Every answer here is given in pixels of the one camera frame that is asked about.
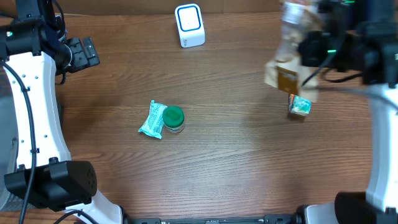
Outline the light green wipes packet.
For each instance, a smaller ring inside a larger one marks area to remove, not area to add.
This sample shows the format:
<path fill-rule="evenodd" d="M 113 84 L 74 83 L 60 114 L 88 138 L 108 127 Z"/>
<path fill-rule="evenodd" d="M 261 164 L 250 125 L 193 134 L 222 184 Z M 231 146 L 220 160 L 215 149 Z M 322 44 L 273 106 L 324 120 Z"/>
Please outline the light green wipes packet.
<path fill-rule="evenodd" d="M 163 112 L 166 108 L 166 105 L 156 103 L 152 100 L 150 103 L 149 115 L 138 132 L 144 133 L 152 138 L 162 139 L 162 130 L 164 127 Z"/>

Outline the green lid white jar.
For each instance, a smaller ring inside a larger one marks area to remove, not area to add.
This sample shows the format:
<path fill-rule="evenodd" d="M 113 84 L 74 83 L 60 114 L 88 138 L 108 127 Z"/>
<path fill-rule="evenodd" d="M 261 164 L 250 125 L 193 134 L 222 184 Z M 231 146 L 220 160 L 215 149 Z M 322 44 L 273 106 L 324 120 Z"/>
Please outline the green lid white jar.
<path fill-rule="evenodd" d="M 162 114 L 163 122 L 171 133 L 179 133 L 185 127 L 185 115 L 178 106 L 168 106 Z"/>

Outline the beige snack pouch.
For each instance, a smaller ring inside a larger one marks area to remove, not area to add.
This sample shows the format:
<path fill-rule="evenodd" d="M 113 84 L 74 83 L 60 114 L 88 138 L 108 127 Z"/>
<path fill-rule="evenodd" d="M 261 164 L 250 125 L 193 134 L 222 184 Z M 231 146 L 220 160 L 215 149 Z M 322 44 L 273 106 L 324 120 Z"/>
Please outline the beige snack pouch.
<path fill-rule="evenodd" d="M 318 80 L 310 80 L 302 87 L 302 83 L 313 70 L 302 65 L 298 46 L 310 30 L 322 25 L 317 12 L 318 1 L 282 1 L 281 4 L 281 43 L 274 57 L 265 64 L 264 82 L 276 89 L 316 102 L 318 91 L 310 88 L 316 87 Z"/>

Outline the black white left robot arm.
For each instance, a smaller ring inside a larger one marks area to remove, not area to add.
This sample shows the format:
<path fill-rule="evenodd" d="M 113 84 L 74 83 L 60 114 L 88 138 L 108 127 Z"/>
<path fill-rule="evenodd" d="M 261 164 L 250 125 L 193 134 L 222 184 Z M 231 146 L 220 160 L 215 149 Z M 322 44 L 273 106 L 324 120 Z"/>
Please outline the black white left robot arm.
<path fill-rule="evenodd" d="M 68 38 L 57 1 L 17 1 L 17 17 L 1 27 L 1 66 L 11 84 L 18 132 L 7 191 L 29 205 L 85 223 L 129 223 L 124 209 L 97 188 L 94 167 L 74 161 L 62 133 L 56 77 L 100 63 L 90 38 Z"/>

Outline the small teal tissue pack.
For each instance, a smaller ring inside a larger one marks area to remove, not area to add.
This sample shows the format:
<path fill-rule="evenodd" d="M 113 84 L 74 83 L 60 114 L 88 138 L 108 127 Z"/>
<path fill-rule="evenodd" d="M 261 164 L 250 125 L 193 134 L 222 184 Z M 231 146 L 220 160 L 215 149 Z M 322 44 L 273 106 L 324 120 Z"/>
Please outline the small teal tissue pack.
<path fill-rule="evenodd" d="M 291 109 L 291 114 L 299 116 L 307 116 L 310 113 L 312 102 L 302 98 L 301 96 L 295 95 L 294 103 Z"/>

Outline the small orange box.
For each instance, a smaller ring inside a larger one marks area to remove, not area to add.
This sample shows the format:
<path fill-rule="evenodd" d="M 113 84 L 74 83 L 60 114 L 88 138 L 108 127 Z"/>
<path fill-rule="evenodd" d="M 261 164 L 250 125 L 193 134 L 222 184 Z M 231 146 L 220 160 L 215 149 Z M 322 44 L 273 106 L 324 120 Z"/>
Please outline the small orange box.
<path fill-rule="evenodd" d="M 291 109 L 292 109 L 292 106 L 293 106 L 293 103 L 294 103 L 294 97 L 295 97 L 294 94 L 290 94 L 290 95 L 289 95 L 289 100 L 288 100 L 288 112 L 291 112 Z"/>

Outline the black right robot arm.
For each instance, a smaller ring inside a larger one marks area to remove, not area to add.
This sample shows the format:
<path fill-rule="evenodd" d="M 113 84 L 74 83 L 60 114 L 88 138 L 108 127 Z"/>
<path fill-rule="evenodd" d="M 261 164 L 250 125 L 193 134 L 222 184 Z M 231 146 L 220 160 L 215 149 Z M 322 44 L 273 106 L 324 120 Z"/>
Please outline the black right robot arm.
<path fill-rule="evenodd" d="M 373 159 L 364 192 L 340 192 L 332 203 L 309 205 L 297 223 L 397 222 L 397 22 L 395 2 L 320 1 L 320 31 L 298 46 L 302 63 L 324 76 L 352 70 L 366 88 L 354 94 L 369 99 Z"/>

